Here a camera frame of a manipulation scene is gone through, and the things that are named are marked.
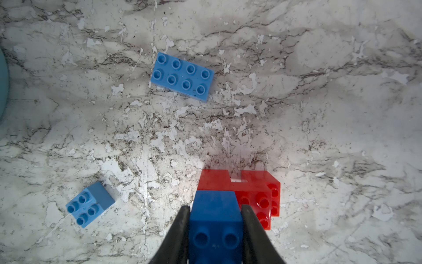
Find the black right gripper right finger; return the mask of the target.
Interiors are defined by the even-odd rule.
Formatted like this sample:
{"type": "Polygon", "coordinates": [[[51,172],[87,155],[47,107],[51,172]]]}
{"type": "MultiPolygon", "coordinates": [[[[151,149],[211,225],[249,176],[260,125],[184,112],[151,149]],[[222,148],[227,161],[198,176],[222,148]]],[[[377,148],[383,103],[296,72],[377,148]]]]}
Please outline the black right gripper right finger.
{"type": "Polygon", "coordinates": [[[286,264],[269,240],[250,205],[242,205],[244,222],[242,262],[244,264],[286,264]]]}

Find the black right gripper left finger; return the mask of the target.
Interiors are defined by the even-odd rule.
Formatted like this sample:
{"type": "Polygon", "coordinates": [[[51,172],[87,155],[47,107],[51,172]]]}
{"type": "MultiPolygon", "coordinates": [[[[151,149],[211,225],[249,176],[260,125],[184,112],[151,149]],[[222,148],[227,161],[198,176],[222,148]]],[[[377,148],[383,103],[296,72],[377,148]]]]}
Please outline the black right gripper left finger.
{"type": "Polygon", "coordinates": [[[182,206],[150,264],[186,264],[189,259],[190,207],[182,206]]]}

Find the dark blue square lego brick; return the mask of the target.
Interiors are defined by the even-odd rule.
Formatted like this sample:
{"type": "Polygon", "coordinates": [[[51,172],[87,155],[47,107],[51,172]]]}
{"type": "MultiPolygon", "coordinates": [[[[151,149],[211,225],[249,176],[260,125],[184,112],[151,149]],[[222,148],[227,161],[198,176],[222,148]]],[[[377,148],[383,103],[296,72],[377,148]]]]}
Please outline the dark blue square lego brick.
{"type": "Polygon", "coordinates": [[[189,263],[240,264],[243,237],[233,191],[196,191],[189,219],[189,263]]]}

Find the red long lego brick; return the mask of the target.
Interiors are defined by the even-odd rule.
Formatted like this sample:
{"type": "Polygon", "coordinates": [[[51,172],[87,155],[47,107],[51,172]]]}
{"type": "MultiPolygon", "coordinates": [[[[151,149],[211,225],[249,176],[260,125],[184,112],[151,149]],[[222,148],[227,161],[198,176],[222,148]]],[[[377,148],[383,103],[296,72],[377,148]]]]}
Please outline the red long lego brick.
{"type": "Polygon", "coordinates": [[[271,229],[271,218],[280,216],[280,182],[265,170],[244,170],[241,181],[233,182],[228,170],[204,169],[198,190],[233,191],[238,205],[250,205],[264,230],[271,229]]]}

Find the small blue lego brick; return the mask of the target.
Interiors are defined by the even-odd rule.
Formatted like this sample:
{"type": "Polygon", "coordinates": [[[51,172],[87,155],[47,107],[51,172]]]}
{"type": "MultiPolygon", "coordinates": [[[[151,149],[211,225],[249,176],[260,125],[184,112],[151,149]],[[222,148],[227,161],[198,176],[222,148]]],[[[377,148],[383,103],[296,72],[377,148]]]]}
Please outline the small blue lego brick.
{"type": "Polygon", "coordinates": [[[114,203],[110,193],[98,181],[69,201],[66,209],[76,219],[76,223],[85,228],[114,203]]]}

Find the light blue long lego brick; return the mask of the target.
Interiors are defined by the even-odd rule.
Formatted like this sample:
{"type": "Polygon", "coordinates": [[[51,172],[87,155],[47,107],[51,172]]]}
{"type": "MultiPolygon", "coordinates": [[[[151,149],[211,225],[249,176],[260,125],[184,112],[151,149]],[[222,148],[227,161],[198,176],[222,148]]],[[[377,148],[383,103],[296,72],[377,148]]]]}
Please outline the light blue long lego brick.
{"type": "Polygon", "coordinates": [[[164,53],[158,53],[151,83],[206,101],[213,82],[214,71],[164,53]]]}

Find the light blue plastic plate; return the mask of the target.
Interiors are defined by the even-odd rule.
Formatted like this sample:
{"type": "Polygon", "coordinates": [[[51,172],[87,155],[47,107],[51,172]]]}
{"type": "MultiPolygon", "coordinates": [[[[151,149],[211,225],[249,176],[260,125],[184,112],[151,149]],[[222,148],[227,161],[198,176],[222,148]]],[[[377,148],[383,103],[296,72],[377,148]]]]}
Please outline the light blue plastic plate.
{"type": "Polygon", "coordinates": [[[9,93],[9,70],[7,61],[2,50],[0,50],[0,116],[3,116],[7,105],[9,93]]]}

